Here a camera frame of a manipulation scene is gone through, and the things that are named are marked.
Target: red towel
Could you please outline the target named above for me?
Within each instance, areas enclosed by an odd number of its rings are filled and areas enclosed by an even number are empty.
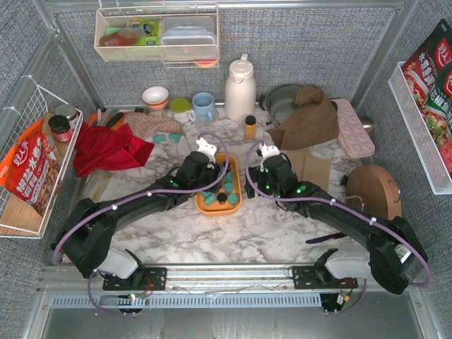
[[[128,124],[112,131],[83,123],[76,141],[73,166],[78,177],[86,177],[97,168],[115,171],[141,167],[148,161],[153,148],[153,143],[133,136]]]

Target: white cup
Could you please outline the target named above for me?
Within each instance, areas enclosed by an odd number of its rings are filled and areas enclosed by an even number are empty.
[[[189,109],[188,111],[185,111],[182,113],[174,113],[173,112],[172,117],[174,120],[176,120],[177,122],[180,122],[181,124],[185,124],[186,122],[196,120],[195,111],[193,111],[192,109]]]

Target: table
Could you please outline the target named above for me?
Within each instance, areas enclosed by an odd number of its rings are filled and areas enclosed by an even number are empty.
[[[218,109],[220,118],[213,124],[213,132],[223,138],[239,163],[242,193],[244,193],[244,161],[246,152],[254,141],[244,140],[244,127],[225,118],[223,109]],[[269,121],[268,113],[256,110],[257,136],[272,144],[271,137],[264,132]],[[196,149],[198,132],[194,123],[184,125],[186,139],[179,144],[167,140],[157,144],[145,167],[112,172],[101,200],[119,198],[139,191],[164,176]],[[337,140],[310,147],[316,157],[331,160],[329,194],[344,201],[345,187],[340,178],[360,165],[351,160],[339,146]],[[260,163],[257,155],[251,165]],[[313,262],[325,250],[354,242],[350,238],[330,240],[322,244],[309,245],[305,241],[337,232],[323,222],[303,218],[285,212],[274,202],[256,197],[244,201],[240,209],[225,217],[209,218],[202,215],[194,199],[162,213],[144,217],[119,230],[112,238],[112,248],[128,249],[144,263],[295,263]]]

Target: orange tray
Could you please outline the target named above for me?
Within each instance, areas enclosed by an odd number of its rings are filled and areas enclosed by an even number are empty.
[[[226,154],[218,153],[215,156],[215,159],[217,160],[217,162],[222,164],[224,161],[226,161]],[[196,207],[202,212],[202,214],[207,215],[208,217],[220,217],[222,215],[234,214],[242,204],[242,187],[240,186],[240,173],[239,167],[237,166],[237,160],[234,156],[229,154],[229,162],[231,165],[231,170],[234,172],[234,179],[232,180],[232,183],[234,184],[234,191],[232,191],[232,193],[236,194],[239,197],[239,201],[235,205],[231,205],[229,201],[226,201],[222,205],[218,201],[210,205],[206,205],[204,203],[204,197],[201,195],[201,193],[197,193],[195,195]],[[223,187],[220,188],[218,193],[222,192],[225,192],[225,189]]]

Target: pink egg carton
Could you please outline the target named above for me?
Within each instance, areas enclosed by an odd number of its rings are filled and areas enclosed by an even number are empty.
[[[370,157],[375,145],[347,99],[332,100],[338,104],[339,144],[352,159]]]

